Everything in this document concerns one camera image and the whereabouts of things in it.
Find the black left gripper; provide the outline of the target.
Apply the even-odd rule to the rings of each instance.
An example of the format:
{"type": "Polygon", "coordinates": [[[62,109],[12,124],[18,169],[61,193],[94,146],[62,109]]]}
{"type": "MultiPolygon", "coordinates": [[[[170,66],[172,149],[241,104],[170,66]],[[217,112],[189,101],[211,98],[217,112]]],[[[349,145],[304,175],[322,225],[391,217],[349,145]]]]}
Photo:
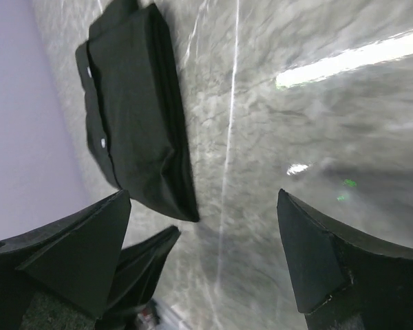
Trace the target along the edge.
{"type": "Polygon", "coordinates": [[[137,315],[152,301],[167,257],[180,237],[171,225],[121,251],[105,311],[104,329],[135,329],[137,315]]]}

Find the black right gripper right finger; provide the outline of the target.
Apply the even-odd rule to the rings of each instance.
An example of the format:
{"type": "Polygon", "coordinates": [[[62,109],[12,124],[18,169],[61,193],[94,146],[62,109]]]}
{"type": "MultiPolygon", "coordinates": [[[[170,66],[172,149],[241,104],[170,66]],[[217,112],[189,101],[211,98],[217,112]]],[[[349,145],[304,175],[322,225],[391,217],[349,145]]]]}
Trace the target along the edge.
{"type": "Polygon", "coordinates": [[[314,209],[285,190],[279,232],[308,329],[413,329],[413,249],[314,209]]]}

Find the black long sleeve shirt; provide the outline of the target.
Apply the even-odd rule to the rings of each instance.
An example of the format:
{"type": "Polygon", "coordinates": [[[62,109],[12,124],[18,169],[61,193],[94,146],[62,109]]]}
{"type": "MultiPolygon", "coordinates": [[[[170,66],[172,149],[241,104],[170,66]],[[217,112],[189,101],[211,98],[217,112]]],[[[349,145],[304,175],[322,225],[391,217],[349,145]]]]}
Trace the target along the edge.
{"type": "Polygon", "coordinates": [[[87,146],[106,180],[162,215],[198,222],[176,61],[158,7],[112,1],[75,58],[87,146]]]}

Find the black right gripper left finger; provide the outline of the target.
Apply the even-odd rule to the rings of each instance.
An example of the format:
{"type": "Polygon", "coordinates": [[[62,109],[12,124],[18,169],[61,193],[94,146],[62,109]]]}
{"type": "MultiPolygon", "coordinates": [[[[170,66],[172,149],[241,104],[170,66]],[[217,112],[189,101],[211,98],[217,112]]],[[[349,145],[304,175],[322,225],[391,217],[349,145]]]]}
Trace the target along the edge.
{"type": "Polygon", "coordinates": [[[18,329],[37,294],[95,322],[104,313],[131,203],[116,192],[74,214],[0,240],[0,329],[18,329]]]}

